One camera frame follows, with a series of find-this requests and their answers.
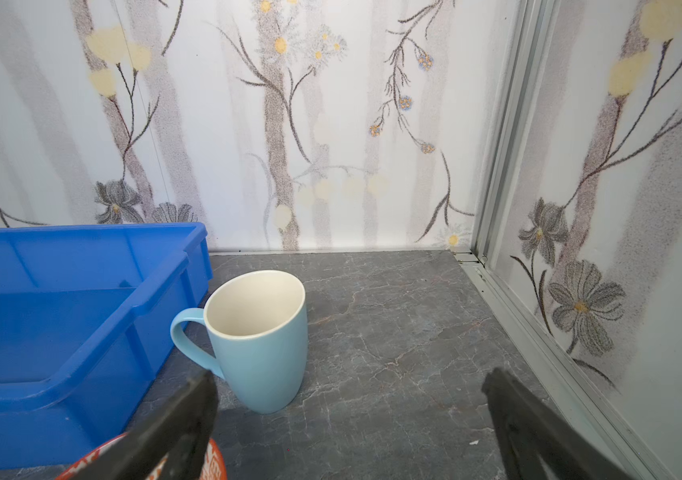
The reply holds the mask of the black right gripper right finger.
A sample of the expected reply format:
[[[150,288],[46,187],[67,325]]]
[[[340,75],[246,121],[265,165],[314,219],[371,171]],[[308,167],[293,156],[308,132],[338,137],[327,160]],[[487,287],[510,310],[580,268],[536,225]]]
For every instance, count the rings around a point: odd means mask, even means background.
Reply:
[[[508,479],[627,479],[514,375],[486,375],[482,392]]]

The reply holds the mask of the blue plastic bin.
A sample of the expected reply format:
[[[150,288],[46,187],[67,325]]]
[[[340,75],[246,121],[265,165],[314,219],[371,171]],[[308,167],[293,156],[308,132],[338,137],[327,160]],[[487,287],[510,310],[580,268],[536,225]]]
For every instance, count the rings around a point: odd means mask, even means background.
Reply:
[[[200,223],[0,229],[0,470],[118,436],[212,277]]]

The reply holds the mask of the red patterned small bowl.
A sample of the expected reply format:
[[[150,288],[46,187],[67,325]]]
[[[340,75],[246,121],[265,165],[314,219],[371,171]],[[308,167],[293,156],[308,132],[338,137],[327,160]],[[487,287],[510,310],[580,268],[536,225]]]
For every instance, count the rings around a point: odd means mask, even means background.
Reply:
[[[63,473],[59,474],[56,479],[72,479],[80,471],[84,470],[86,467],[90,466],[96,460],[101,458],[109,449],[111,449],[115,444],[117,444],[126,434],[120,434],[119,436],[109,440],[108,442],[102,444],[95,450],[91,451],[80,460],[69,466]],[[157,480],[161,477],[162,470],[167,462],[168,456],[165,456],[152,470],[149,476],[146,477],[147,480]],[[206,454],[204,457],[203,465],[198,476],[202,480],[226,480],[227,472],[223,461],[221,452],[213,439],[208,442]]]

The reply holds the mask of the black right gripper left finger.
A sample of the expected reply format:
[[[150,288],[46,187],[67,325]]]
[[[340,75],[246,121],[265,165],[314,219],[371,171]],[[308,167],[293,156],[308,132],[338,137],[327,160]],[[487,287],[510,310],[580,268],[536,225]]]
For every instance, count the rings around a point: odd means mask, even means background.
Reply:
[[[218,412],[219,395],[210,372],[176,391],[163,408],[122,436],[75,479],[198,479]]]

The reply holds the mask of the aluminium corner frame post right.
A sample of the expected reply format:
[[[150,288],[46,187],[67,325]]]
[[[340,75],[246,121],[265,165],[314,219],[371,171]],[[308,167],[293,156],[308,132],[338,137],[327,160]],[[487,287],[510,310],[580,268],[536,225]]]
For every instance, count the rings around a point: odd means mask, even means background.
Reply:
[[[519,1],[516,5],[490,111],[473,224],[470,252],[482,264],[492,256],[500,235],[517,155],[558,6],[557,1]]]

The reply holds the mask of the light blue ceramic mug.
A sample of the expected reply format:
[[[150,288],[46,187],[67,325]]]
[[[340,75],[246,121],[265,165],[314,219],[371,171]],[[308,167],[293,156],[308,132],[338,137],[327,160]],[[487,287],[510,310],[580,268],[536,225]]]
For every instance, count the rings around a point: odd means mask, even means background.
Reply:
[[[202,308],[178,313],[170,335],[180,352],[224,380],[247,408],[277,412],[296,397],[307,367],[305,287],[279,270],[237,276]]]

